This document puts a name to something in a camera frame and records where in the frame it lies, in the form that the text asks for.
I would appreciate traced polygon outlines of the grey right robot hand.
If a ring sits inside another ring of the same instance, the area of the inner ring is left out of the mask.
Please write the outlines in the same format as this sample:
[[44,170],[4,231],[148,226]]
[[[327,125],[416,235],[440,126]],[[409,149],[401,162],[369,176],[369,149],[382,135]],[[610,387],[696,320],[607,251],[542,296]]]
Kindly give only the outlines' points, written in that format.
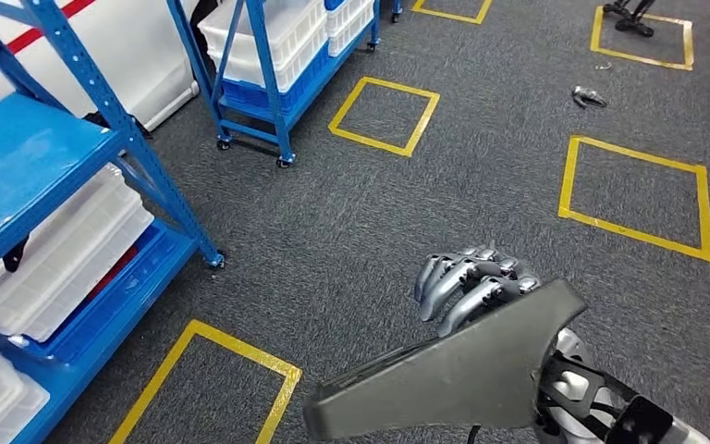
[[423,322],[441,319],[436,335],[443,338],[540,286],[540,279],[522,261],[480,245],[428,255],[412,296]]

